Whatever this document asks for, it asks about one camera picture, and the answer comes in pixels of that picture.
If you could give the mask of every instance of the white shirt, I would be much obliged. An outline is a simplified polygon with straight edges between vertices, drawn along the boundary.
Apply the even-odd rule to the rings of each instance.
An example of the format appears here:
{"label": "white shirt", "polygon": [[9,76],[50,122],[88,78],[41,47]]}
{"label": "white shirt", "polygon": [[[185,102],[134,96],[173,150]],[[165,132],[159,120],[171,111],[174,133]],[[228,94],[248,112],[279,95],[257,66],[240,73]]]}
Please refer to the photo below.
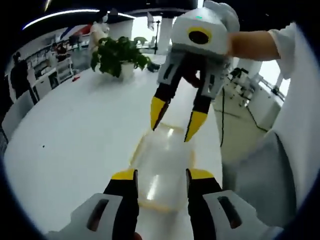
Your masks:
{"label": "white shirt", "polygon": [[94,43],[94,33],[97,34],[98,38],[106,38],[109,33],[109,27],[106,23],[97,23],[94,22],[93,25],[90,28],[90,40],[89,40],[89,46],[88,49],[92,53],[94,48],[96,47]]}
{"label": "white shirt", "polygon": [[280,54],[281,73],[285,79],[291,78],[272,129],[288,156],[299,208],[320,169],[320,67],[295,23],[269,33]]}

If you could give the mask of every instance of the white cabinet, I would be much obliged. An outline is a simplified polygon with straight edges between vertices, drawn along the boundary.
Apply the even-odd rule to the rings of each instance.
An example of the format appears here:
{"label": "white cabinet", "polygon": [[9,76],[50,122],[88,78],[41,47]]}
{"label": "white cabinet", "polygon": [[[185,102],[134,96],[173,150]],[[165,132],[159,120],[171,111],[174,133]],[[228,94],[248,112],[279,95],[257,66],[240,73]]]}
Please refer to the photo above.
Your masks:
{"label": "white cabinet", "polygon": [[256,125],[259,128],[269,130],[272,128],[282,104],[283,101],[280,97],[273,94],[270,88],[260,82],[247,107]]}

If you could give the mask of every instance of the black cable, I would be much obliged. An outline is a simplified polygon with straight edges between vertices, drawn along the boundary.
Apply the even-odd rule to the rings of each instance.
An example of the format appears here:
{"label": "black cable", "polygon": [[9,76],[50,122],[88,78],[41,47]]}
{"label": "black cable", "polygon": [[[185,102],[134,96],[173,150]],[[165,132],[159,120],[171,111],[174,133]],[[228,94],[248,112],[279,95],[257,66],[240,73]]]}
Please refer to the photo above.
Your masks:
{"label": "black cable", "polygon": [[224,135],[225,135],[225,88],[222,87],[222,125],[221,125],[221,143],[220,148],[222,147],[222,144],[224,143]]}

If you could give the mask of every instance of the red object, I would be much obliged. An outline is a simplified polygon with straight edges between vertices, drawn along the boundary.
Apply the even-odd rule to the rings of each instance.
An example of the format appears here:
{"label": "red object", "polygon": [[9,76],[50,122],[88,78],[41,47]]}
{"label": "red object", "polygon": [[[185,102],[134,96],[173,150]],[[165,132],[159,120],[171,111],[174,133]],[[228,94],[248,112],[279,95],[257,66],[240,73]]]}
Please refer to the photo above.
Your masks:
{"label": "red object", "polygon": [[77,81],[79,78],[80,78],[80,76],[75,76],[75,77],[72,79],[72,82]]}

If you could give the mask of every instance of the ceiling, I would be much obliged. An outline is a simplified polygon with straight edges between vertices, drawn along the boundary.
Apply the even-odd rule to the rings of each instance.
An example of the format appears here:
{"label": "ceiling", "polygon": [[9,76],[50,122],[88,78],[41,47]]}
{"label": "ceiling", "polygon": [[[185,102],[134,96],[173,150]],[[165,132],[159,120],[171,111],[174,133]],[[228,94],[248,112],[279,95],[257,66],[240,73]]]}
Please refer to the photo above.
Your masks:
{"label": "ceiling", "polygon": [[[224,0],[232,6],[238,14],[242,31],[268,30],[283,28],[292,19],[293,6],[289,0],[281,0],[275,6],[273,1],[263,0]],[[197,7],[198,0],[51,0],[46,12],[46,0],[9,1],[3,9],[13,13],[12,17],[4,19],[4,30],[9,33],[7,37],[8,51],[13,52],[25,43],[45,33],[57,29],[88,24],[94,21],[94,13],[74,13],[51,17],[38,22],[25,30],[22,28],[29,22],[42,16],[74,9],[117,9],[120,13],[127,13],[136,17],[145,16],[151,11],[154,16],[162,15],[166,18],[179,16],[183,11]],[[128,18],[112,16],[110,23],[125,21]]]}

